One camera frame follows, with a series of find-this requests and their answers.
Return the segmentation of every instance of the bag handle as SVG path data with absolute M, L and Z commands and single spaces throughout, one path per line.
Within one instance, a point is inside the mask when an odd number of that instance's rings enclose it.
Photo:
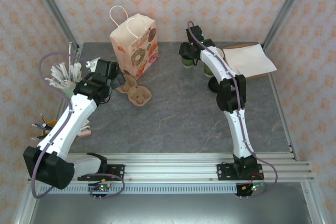
M 126 10 L 124 9 L 124 7 L 122 7 L 122 6 L 120 6 L 120 5 L 115 5 L 114 7 L 112 7 L 111 9 L 110 9 L 110 18 L 111 18 L 111 20 L 119 27 L 119 25 L 118 25 L 118 23 L 112 18 L 112 16 L 111 16 L 111 11 L 113 10 L 113 8 L 115 8 L 115 7 L 120 7 L 120 8 L 122 8 L 123 10 L 124 10 L 124 12 L 126 13 L 126 17 L 127 17 L 127 19 L 128 19 L 128 14 L 127 14 L 127 12 L 126 12 Z
M 145 24 L 145 22 L 142 20 L 142 19 L 139 19 L 139 18 L 130 18 L 130 19 L 128 19 L 127 20 L 127 22 L 126 22 L 126 27 L 127 27 L 127 30 L 135 37 L 135 38 L 139 38 L 137 35 L 135 35 L 134 33 L 132 33 L 131 31 L 130 31 L 130 29 L 128 28 L 128 22 L 130 21 L 130 20 L 132 20 L 132 19 L 138 19 L 138 20 L 141 20 L 142 22 L 143 22 L 143 24 L 144 24 L 144 26 L 145 26 L 145 31 L 147 31 L 147 29 L 148 28 L 146 28 L 146 24 Z

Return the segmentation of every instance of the paper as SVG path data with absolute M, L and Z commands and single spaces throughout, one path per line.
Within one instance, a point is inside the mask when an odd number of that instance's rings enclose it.
M 223 49 L 225 60 L 237 74 L 246 78 L 277 70 L 267 58 L 260 44 L 242 48 Z

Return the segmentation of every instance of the wall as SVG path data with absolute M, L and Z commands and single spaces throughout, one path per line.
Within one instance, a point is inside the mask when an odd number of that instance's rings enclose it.
M 298 0 L 268 56 L 293 139 L 336 223 L 336 1 Z
M 157 20 L 159 41 L 184 41 L 188 20 L 214 41 L 263 41 L 285 0 L 55 0 L 78 43 L 109 41 L 109 9 Z M 125 14 L 113 10 L 118 22 Z
M 23 151 L 36 146 L 31 137 L 41 135 L 31 124 L 41 123 L 40 113 L 53 119 L 59 105 L 38 77 L 38 60 L 67 50 L 67 42 L 43 0 L 1 0 L 0 9 L 0 223 L 5 224 L 13 223 L 28 178 Z

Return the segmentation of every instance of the orange floral pattern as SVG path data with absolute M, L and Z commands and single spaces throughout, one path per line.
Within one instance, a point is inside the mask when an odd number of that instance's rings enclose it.
M 24 185 L 29 177 L 23 152 L 37 145 L 33 136 L 41 135 L 31 124 L 41 123 L 40 113 L 53 119 L 59 106 L 57 99 L 46 96 L 38 60 L 51 51 L 67 50 L 67 42 L 43 0 L 1 0 L 0 6 L 0 223 L 5 224 L 14 222 L 24 188 L 13 182 Z M 44 64 L 45 74 L 50 67 Z
M 336 4 L 298 0 L 269 57 L 293 140 L 324 193 L 336 223 Z
M 110 33 L 116 28 L 108 14 L 113 5 L 125 7 L 130 16 L 141 13 L 155 19 L 159 41 L 184 41 L 184 29 L 191 19 L 213 41 L 262 42 L 284 1 L 56 0 L 78 43 L 109 41 Z M 125 20 L 123 12 L 115 11 L 113 15 L 117 22 Z

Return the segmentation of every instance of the white napkin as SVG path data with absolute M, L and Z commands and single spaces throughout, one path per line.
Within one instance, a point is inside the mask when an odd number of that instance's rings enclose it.
M 241 48 L 223 49 L 225 60 L 237 74 L 246 78 L 277 70 L 267 58 L 260 44 Z

